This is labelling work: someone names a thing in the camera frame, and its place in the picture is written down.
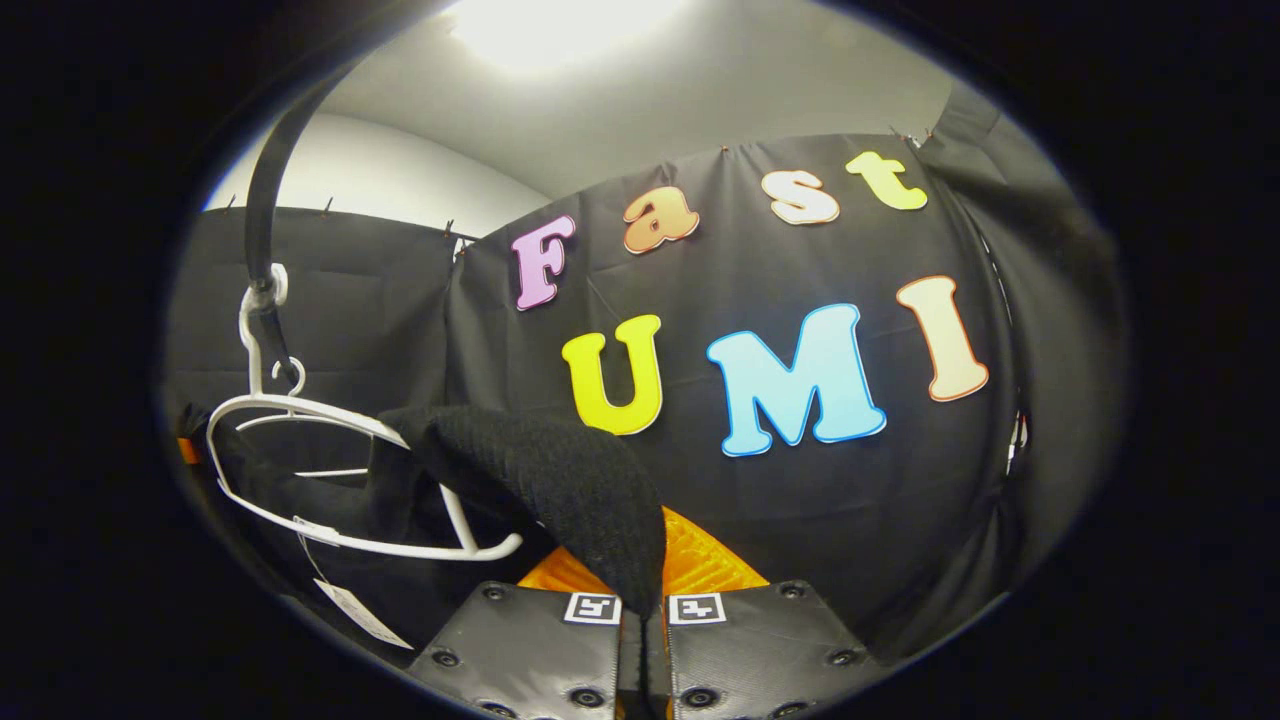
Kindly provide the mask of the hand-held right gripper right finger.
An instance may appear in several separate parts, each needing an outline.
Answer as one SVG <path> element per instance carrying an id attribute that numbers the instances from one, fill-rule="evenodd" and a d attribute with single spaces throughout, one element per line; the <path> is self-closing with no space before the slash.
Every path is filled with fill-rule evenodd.
<path id="1" fill-rule="evenodd" d="M 663 511 L 662 598 L 646 670 L 663 719 L 809 719 L 878 684 L 882 664 L 809 582 L 768 582 Z"/>

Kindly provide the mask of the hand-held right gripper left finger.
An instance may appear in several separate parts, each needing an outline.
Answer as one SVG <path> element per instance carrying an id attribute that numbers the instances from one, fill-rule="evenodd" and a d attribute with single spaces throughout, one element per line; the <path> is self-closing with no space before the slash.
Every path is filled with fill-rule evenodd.
<path id="1" fill-rule="evenodd" d="M 557 548 L 516 583 L 481 583 L 410 675 L 490 717 L 635 719 L 625 642 L 636 626 L 617 593 Z"/>

